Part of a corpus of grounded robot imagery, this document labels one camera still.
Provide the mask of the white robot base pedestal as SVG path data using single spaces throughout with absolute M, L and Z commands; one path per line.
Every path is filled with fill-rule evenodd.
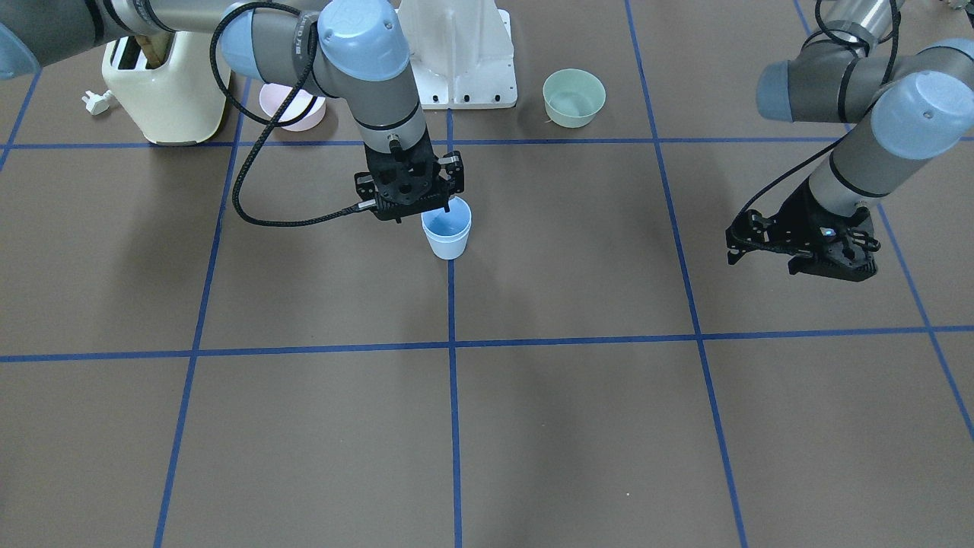
M 494 1 L 401 1 L 396 13 L 425 110 L 515 107 L 508 11 Z

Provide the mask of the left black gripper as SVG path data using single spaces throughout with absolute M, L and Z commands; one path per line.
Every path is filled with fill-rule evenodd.
M 832 214 L 802 183 L 775 215 L 745 209 L 726 229 L 727 262 L 734 265 L 744 254 L 787 254 L 788 271 L 863 282 L 876 275 L 874 254 L 880 242 L 874 238 L 872 215 L 856 207 L 850 216 Z

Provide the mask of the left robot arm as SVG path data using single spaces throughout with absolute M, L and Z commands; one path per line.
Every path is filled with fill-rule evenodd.
M 877 273 L 871 209 L 972 128 L 970 38 L 899 55 L 900 1 L 839 1 L 816 13 L 796 58 L 759 76 L 759 114 L 784 122 L 846 123 L 819 165 L 764 216 L 748 202 L 726 229 L 727 261 L 789 256 L 790 274 L 858 283 Z

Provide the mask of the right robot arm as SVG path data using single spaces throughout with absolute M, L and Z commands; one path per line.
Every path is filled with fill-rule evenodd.
M 436 156 L 399 15 L 387 1 L 4 1 L 2 77 L 34 74 L 126 36 L 210 36 L 209 62 L 291 96 L 343 98 L 363 139 L 361 201 L 304 221 L 370 211 L 379 221 L 449 211 L 463 191 L 458 152 Z

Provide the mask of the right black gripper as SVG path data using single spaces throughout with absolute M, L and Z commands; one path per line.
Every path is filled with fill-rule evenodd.
M 390 153 L 365 147 L 365 158 L 368 170 L 355 174 L 355 211 L 372 212 L 379 221 L 400 223 L 435 209 L 449 212 L 449 201 L 465 191 L 460 152 L 438 157 L 428 140 L 408 149 L 394 140 Z

